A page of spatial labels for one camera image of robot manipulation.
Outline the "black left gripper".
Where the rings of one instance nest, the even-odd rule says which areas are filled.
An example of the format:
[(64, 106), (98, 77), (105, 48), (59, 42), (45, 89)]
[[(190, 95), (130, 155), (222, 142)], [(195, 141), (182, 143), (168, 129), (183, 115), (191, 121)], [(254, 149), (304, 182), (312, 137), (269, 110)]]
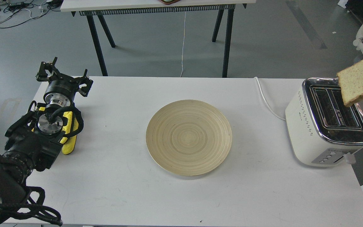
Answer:
[(58, 57), (55, 57), (51, 63), (42, 61), (36, 80), (49, 82), (43, 97), (46, 104), (71, 106), (77, 92), (83, 97), (88, 96), (93, 80), (87, 76), (88, 69), (85, 69), (81, 77), (61, 76), (55, 66), (57, 60)]

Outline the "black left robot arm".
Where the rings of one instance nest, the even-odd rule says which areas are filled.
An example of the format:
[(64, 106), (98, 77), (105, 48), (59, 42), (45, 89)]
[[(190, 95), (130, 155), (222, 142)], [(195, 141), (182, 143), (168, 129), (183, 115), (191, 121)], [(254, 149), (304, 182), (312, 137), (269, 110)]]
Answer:
[(84, 128), (74, 97), (77, 92), (87, 97), (93, 81), (87, 70), (76, 78), (59, 72), (56, 61), (42, 62), (36, 74), (37, 81), (48, 83), (43, 102), (33, 101), (5, 133), (5, 153), (0, 154), (0, 224), (9, 218), (37, 218), (62, 225), (60, 213), (43, 204), (45, 190), (26, 185), (26, 180), (33, 171), (51, 168), (60, 152), (73, 151)]

